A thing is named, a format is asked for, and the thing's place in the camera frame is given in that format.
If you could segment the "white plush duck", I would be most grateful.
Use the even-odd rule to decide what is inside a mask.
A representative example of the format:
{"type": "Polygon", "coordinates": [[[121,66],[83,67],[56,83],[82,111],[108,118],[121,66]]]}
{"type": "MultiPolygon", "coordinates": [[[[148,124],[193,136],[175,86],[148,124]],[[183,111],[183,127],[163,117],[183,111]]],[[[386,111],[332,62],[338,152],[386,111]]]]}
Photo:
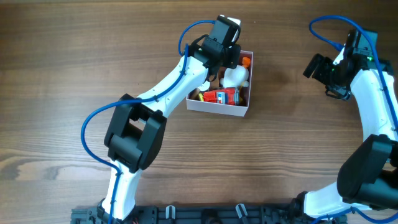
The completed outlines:
{"type": "Polygon", "coordinates": [[[227,68],[224,72],[224,77],[220,78],[220,85],[223,88],[242,88],[249,86],[249,66],[251,65],[251,59],[249,57],[243,57],[242,65],[238,65],[236,68],[227,68]]]}

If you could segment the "white rattle drum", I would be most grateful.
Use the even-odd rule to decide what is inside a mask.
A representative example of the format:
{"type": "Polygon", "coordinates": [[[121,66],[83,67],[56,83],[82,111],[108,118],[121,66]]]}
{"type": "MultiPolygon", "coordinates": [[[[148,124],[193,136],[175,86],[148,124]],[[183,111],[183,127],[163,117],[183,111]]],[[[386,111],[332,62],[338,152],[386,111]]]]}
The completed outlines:
{"type": "Polygon", "coordinates": [[[190,98],[191,100],[199,100],[199,101],[200,101],[200,99],[199,99],[199,97],[198,97],[198,94],[199,94],[199,93],[202,93],[202,94],[203,94],[204,92],[208,91],[209,88],[210,88],[210,82],[205,81],[201,86],[199,86],[198,88],[194,89],[194,90],[191,92],[189,98],[190,98]]]}

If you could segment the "red toy fire truck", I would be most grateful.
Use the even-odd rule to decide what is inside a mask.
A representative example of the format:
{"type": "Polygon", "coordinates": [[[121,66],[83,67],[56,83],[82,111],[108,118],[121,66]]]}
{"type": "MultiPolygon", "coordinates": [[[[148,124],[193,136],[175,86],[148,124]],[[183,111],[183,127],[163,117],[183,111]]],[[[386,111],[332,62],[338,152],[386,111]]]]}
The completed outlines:
{"type": "Polygon", "coordinates": [[[206,91],[203,93],[205,102],[223,105],[238,105],[241,101],[237,88],[223,88],[219,90],[206,91]]]}

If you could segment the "pink cardboard box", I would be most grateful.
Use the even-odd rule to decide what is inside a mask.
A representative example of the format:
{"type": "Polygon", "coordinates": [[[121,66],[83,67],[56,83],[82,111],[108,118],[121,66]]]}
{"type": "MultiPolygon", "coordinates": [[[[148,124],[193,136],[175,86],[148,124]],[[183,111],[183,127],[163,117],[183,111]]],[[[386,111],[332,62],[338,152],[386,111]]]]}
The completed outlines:
{"type": "MultiPolygon", "coordinates": [[[[250,96],[251,96],[251,82],[252,82],[252,68],[253,68],[253,59],[254,53],[250,51],[242,50],[240,52],[238,65],[242,65],[243,57],[249,57],[251,59],[251,65],[249,66],[249,86],[238,88],[240,95],[240,103],[238,105],[223,105],[218,103],[210,103],[199,100],[191,100],[190,93],[186,97],[187,108],[189,110],[194,111],[202,111],[209,113],[217,113],[217,114],[227,114],[233,116],[243,117],[249,108],[250,96]]],[[[221,68],[218,72],[218,76],[215,81],[210,83],[210,88],[208,91],[223,89],[220,85],[220,78],[224,77],[224,72],[227,68],[221,68]]]]}

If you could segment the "yellow cat rattle drum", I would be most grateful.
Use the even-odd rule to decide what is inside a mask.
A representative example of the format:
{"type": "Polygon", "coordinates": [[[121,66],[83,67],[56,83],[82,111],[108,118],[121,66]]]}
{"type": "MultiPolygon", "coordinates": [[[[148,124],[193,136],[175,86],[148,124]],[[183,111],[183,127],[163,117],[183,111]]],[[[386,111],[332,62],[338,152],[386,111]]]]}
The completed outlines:
{"type": "Polygon", "coordinates": [[[199,97],[200,101],[204,101],[204,97],[203,97],[203,94],[202,94],[202,93],[199,93],[199,94],[198,94],[198,97],[199,97]]]}

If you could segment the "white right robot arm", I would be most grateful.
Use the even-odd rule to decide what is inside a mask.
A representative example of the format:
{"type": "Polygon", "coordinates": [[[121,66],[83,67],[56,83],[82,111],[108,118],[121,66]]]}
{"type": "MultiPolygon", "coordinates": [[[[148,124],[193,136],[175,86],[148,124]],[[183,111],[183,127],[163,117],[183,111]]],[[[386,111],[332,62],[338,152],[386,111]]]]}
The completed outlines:
{"type": "Polygon", "coordinates": [[[397,209],[397,100],[394,72],[376,60],[371,45],[377,32],[353,29],[334,59],[315,54],[303,75],[325,85],[326,95],[357,102],[363,143],[341,166],[336,182],[303,196],[303,212],[326,220],[350,208],[397,209]]]}

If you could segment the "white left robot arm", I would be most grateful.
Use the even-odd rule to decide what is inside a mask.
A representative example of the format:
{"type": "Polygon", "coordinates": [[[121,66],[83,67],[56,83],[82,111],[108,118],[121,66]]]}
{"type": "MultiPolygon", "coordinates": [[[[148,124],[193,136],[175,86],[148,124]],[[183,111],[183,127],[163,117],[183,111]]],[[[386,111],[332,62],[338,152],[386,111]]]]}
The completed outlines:
{"type": "Polygon", "coordinates": [[[116,102],[104,138],[113,168],[99,217],[107,223],[123,223],[135,207],[142,171],[158,155],[167,118],[194,89],[212,82],[221,67],[236,68],[241,51],[238,19],[219,15],[213,28],[181,52],[176,67],[158,84],[134,98],[123,95],[116,102]]]}

